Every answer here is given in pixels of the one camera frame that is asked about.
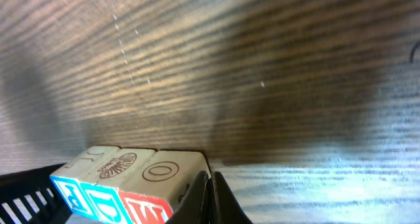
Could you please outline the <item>white spiral block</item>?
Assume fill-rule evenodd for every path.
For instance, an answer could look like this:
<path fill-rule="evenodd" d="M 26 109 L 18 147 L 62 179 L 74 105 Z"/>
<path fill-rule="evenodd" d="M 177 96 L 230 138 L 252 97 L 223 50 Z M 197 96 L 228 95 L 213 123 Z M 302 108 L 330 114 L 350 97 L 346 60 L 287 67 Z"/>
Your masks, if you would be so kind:
<path fill-rule="evenodd" d="M 158 151 L 123 184 L 118 195 L 133 223 L 166 223 L 200 171 L 209 172 L 200 152 Z"/>

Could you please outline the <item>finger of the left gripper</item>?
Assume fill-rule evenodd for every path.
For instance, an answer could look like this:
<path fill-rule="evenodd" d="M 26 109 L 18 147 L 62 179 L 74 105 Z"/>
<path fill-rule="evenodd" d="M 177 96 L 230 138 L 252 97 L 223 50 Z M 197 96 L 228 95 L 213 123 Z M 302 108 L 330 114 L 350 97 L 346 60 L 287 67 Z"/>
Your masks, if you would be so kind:
<path fill-rule="evenodd" d="M 1 176 L 2 223 L 66 223 L 68 205 L 50 179 L 55 164 Z"/>

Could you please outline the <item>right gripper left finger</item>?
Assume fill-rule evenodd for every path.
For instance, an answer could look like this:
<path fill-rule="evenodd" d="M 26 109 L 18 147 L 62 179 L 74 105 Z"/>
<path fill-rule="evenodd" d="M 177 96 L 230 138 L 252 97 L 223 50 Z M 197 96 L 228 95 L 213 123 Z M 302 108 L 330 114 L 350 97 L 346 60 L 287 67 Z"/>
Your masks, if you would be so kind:
<path fill-rule="evenodd" d="M 209 224 L 209 178 L 200 171 L 181 202 L 181 207 L 166 224 Z"/>

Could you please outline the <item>yellow block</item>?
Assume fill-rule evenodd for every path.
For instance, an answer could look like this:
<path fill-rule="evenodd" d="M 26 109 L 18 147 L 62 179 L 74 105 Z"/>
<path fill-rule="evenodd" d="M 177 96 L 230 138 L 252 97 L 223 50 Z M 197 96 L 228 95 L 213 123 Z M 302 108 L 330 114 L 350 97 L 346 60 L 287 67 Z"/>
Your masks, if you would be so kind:
<path fill-rule="evenodd" d="M 106 162 L 119 149 L 118 146 L 92 146 L 50 174 L 53 185 L 73 213 L 99 220 L 80 184 L 89 182 L 89 179 L 92 179 L 91 183 L 94 183 L 96 171 L 101 167 L 102 162 Z"/>

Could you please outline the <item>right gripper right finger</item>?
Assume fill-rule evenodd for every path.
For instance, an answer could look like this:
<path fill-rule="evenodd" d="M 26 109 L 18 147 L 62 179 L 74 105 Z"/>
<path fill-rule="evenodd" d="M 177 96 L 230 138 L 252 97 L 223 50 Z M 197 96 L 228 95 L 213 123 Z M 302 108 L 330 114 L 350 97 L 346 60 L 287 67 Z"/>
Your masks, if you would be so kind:
<path fill-rule="evenodd" d="M 210 223 L 252 224 L 221 172 L 213 172 L 210 188 Z"/>

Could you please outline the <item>red circle block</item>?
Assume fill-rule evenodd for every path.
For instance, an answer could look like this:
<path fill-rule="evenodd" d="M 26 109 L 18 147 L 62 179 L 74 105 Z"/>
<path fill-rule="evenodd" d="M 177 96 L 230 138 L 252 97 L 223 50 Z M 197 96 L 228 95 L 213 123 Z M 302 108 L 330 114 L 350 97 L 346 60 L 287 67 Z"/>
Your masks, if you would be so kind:
<path fill-rule="evenodd" d="M 89 170 L 79 182 L 98 220 L 103 223 L 131 223 L 119 197 L 126 182 L 156 152 L 153 149 L 117 148 Z"/>

